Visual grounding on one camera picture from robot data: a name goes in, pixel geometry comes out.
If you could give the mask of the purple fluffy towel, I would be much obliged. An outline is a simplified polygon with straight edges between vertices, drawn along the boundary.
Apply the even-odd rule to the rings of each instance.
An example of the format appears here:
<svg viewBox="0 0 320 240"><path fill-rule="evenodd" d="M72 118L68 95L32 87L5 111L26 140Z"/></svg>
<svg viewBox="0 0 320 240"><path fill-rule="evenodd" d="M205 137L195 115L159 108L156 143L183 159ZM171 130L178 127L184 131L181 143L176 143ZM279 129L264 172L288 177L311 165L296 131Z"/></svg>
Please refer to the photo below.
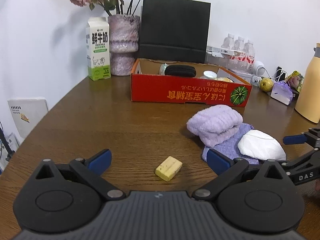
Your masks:
<svg viewBox="0 0 320 240"><path fill-rule="evenodd" d="M187 129L210 148L235 135L243 122L239 112L227 105L216 105L197 112L187 122Z"/></svg>

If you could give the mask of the water bottle right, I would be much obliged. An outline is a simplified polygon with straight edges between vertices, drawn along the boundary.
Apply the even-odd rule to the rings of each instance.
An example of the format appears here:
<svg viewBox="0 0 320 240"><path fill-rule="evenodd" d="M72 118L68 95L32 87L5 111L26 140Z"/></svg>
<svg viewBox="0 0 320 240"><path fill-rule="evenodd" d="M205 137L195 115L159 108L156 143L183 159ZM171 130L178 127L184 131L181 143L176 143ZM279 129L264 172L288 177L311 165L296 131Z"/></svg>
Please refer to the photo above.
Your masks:
<svg viewBox="0 0 320 240"><path fill-rule="evenodd" d="M245 56L245 70L251 72L254 61L255 61L255 48L253 46L253 41L248 40L244 46Z"/></svg>

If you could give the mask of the water bottle middle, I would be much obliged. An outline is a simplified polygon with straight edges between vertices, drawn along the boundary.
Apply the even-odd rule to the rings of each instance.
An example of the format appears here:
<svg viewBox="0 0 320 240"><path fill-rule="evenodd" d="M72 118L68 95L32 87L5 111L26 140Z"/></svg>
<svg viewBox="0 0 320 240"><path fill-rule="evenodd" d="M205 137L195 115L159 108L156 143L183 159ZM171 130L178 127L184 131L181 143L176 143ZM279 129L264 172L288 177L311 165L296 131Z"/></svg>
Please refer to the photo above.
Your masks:
<svg viewBox="0 0 320 240"><path fill-rule="evenodd" d="M234 69L239 70L242 67L243 59L246 56L245 53L245 42L244 38L239 36L238 39L234 42L233 50L236 51L236 55L234 56Z"/></svg>

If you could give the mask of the white flat carton box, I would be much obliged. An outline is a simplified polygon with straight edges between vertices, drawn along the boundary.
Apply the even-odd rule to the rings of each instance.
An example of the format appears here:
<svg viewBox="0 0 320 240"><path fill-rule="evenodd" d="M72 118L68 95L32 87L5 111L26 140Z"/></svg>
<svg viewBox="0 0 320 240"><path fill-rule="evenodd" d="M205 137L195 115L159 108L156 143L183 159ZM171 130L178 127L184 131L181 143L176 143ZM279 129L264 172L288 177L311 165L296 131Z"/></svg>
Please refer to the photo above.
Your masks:
<svg viewBox="0 0 320 240"><path fill-rule="evenodd" d="M217 54L221 54L225 56L239 57L242 55L242 51L231 50L231 49L220 48L220 47L213 47L213 46L207 46L206 52L209 54L212 54L213 56Z"/></svg>

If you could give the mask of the yellow sponge block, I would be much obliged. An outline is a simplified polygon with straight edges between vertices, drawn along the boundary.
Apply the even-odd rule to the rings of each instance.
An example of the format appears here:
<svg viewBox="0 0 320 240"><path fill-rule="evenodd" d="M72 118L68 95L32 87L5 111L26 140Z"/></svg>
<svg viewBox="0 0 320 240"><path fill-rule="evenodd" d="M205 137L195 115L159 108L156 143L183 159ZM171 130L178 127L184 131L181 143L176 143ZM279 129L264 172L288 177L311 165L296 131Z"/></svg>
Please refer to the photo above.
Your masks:
<svg viewBox="0 0 320 240"><path fill-rule="evenodd" d="M164 181L170 181L180 171L183 163L172 156L168 156L156 169L155 175Z"/></svg>

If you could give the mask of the black light stand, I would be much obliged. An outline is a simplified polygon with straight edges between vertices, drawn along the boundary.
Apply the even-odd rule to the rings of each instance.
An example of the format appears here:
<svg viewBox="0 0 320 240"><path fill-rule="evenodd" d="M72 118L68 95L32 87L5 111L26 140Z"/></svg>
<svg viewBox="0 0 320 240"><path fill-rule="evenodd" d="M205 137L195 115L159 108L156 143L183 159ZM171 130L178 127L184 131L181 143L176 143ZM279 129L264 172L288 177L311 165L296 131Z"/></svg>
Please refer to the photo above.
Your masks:
<svg viewBox="0 0 320 240"><path fill-rule="evenodd" d="M15 151L13 151L10 146L9 143L7 142L4 132L3 132L3 126L1 124L1 128L0 128L0 139L1 139L1 145L4 146L4 148L7 151L7 157L5 158L6 161L10 161L10 159L12 158L12 156L14 155Z"/></svg>

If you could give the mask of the yellow white plush toy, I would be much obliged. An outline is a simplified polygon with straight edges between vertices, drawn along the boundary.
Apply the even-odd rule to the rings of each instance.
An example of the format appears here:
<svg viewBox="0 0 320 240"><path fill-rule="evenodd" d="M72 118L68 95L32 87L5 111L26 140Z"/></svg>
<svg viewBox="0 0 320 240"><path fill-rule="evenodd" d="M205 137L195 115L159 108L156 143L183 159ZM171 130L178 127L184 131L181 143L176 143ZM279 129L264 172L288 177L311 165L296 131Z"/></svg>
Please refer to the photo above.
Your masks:
<svg viewBox="0 0 320 240"><path fill-rule="evenodd" d="M222 82L230 82L230 83L233 83L233 80L231 80L230 78L228 77L217 77L215 79L216 81L222 81Z"/></svg>

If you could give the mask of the purple knitted cloth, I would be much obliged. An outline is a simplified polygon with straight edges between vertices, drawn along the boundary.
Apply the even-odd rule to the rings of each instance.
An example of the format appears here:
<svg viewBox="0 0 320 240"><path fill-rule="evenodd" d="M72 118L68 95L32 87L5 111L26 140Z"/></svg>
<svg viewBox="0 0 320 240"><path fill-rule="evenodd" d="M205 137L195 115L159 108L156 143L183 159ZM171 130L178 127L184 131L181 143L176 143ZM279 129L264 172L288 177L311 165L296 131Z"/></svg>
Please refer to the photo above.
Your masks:
<svg viewBox="0 0 320 240"><path fill-rule="evenodd" d="M254 127L252 125L242 123L240 125L239 131L235 135L233 135L231 138L227 139L223 143L215 145L213 149L217 150L218 152L225 155L229 159L244 158L250 164L257 165L259 164L258 159L254 159L246 155L242 155L238 149L238 142L240 141L240 139L243 137L244 134L246 134L248 131L253 129Z"/></svg>

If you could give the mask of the pink textured vase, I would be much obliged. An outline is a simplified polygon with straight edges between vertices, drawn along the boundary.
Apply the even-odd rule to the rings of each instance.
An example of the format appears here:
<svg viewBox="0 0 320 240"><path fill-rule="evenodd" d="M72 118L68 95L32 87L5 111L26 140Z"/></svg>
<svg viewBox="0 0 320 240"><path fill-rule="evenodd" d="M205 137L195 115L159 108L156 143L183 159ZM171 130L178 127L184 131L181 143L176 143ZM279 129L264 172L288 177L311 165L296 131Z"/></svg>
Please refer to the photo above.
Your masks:
<svg viewBox="0 0 320 240"><path fill-rule="evenodd" d="M128 76L139 50L140 17L116 14L108 17L110 26L110 67L114 76Z"/></svg>

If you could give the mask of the green yellow apple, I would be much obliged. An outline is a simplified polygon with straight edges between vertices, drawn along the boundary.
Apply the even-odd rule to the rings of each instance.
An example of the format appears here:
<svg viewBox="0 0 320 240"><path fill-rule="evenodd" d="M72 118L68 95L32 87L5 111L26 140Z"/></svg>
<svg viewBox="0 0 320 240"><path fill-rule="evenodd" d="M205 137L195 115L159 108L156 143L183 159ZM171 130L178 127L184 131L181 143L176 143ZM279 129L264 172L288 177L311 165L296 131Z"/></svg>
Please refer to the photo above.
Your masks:
<svg viewBox="0 0 320 240"><path fill-rule="evenodd" d="M259 88L265 93L271 92L273 89L273 85L274 82L272 81L272 79L266 77L262 78L259 82Z"/></svg>

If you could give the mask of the dark blue pouch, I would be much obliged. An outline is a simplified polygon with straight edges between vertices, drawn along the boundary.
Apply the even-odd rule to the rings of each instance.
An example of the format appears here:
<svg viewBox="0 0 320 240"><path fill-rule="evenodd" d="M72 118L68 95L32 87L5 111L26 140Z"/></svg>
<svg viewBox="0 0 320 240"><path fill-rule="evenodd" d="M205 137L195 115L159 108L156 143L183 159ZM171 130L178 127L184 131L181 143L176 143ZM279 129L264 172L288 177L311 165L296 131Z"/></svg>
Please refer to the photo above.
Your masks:
<svg viewBox="0 0 320 240"><path fill-rule="evenodd" d="M196 69L189 65L169 65L164 71L164 75L179 77L195 77Z"/></svg>

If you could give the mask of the red cardboard box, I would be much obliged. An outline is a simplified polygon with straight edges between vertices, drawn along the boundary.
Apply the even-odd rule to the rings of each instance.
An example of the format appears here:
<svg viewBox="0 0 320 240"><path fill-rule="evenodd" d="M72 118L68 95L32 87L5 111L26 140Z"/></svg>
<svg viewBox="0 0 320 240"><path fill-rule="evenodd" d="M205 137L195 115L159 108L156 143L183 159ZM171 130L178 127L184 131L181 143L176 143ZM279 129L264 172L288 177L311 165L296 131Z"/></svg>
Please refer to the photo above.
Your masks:
<svg viewBox="0 0 320 240"><path fill-rule="evenodd" d="M136 102L205 103L245 107L252 85L229 70L212 65L186 62L196 69L195 77L159 75L164 61L137 59L131 70L131 100ZM203 79L211 70L217 77L228 77L233 83Z"/></svg>

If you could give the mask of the white cloth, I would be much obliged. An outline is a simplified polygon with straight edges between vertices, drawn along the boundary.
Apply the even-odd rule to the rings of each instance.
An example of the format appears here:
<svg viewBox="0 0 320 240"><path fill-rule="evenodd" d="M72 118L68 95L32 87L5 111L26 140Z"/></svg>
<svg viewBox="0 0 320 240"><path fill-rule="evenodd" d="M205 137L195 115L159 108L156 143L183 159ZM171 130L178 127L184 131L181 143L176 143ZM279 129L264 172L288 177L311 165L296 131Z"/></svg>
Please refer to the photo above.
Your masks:
<svg viewBox="0 0 320 240"><path fill-rule="evenodd" d="M272 136L252 129L242 136L238 142L238 149L242 155L258 160L286 160L286 153L280 143Z"/></svg>

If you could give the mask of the small purple gift bag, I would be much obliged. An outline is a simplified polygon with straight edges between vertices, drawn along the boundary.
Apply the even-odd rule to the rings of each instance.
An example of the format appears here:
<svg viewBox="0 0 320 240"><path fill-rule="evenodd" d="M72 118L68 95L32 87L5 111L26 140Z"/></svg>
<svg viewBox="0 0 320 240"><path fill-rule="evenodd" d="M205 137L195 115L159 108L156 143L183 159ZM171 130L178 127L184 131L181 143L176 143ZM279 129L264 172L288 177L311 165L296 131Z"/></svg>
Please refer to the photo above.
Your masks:
<svg viewBox="0 0 320 240"><path fill-rule="evenodd" d="M288 106L292 102L293 92L286 81L279 81L274 83L270 97Z"/></svg>

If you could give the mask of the white booklet by wall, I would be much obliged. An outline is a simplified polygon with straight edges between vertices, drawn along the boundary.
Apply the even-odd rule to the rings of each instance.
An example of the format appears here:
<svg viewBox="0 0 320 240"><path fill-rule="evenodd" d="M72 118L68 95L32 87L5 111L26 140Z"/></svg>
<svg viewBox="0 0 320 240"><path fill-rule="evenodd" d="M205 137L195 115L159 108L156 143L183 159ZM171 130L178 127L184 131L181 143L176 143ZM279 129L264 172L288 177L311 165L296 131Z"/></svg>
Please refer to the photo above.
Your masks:
<svg viewBox="0 0 320 240"><path fill-rule="evenodd" d="M17 131L23 139L48 113L47 102L44 98L10 99L8 105Z"/></svg>

